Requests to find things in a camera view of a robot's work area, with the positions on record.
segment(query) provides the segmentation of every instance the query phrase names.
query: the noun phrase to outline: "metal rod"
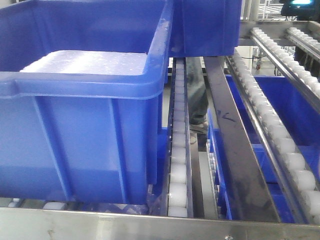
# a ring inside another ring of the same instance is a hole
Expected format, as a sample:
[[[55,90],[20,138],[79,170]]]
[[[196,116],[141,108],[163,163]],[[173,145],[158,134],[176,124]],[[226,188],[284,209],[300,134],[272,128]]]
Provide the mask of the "metal rod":
[[[319,240],[312,225],[0,208],[2,239]]]

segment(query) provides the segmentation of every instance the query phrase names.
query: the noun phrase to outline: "jeans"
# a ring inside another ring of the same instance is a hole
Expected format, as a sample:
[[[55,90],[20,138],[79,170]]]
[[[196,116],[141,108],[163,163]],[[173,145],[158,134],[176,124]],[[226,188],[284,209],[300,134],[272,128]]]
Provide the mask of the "jeans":
[[[206,120],[208,98],[200,57],[186,57],[189,123],[202,124]]]

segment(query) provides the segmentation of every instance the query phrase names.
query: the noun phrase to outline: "blue plastic crate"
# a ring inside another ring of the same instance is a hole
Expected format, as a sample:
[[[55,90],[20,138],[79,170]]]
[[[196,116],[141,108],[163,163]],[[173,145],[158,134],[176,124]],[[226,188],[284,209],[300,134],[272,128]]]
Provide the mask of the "blue plastic crate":
[[[0,9],[0,196],[144,204],[157,182],[172,1]],[[147,53],[143,74],[19,72],[59,50]]]
[[[170,56],[234,54],[241,4],[242,0],[174,0]]]

